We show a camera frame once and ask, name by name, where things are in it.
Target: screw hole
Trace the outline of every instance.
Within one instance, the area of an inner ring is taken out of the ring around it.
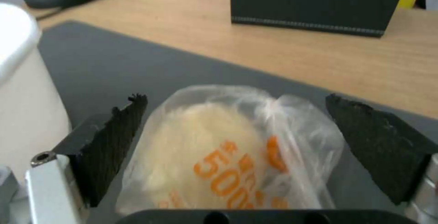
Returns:
[[[228,217],[221,212],[211,212],[205,219],[204,224],[229,224]]]
[[[43,154],[37,156],[37,157],[36,157],[36,160],[38,160],[38,161],[42,161],[42,160],[44,160],[44,159],[47,159],[47,157],[49,157],[49,154],[47,154],[47,153],[43,153]]]
[[[323,214],[311,212],[305,216],[304,224],[330,224],[330,221],[327,216]]]

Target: wooden table surface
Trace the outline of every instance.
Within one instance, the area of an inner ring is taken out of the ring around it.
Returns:
[[[40,24],[66,20],[438,118],[438,12],[397,10],[381,39],[232,25],[230,0],[99,0]]]

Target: white cup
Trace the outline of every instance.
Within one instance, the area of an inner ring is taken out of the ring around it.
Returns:
[[[41,31],[21,8],[0,4],[0,164],[22,181],[31,158],[71,130],[37,44]]]

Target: plastic bag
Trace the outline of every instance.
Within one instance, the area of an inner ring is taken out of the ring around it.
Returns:
[[[310,102],[252,87],[184,88],[151,114],[116,211],[333,208],[344,138]]]

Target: dark gray desk mat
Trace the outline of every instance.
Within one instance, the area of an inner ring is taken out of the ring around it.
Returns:
[[[44,31],[39,49],[73,126],[92,114],[106,113],[113,106],[124,106],[131,93],[145,93],[149,97],[147,118],[173,92],[196,84],[251,85],[267,90],[273,96],[290,93],[309,99],[324,111],[324,97],[330,93],[77,22],[67,22]],[[438,121],[372,105],[396,113],[438,141],[438,134],[434,131]],[[121,173],[101,205],[92,211],[89,223],[111,223],[116,218],[114,204],[121,186]],[[348,148],[328,184],[338,208],[384,209],[402,213],[402,207],[395,207],[380,192]]]

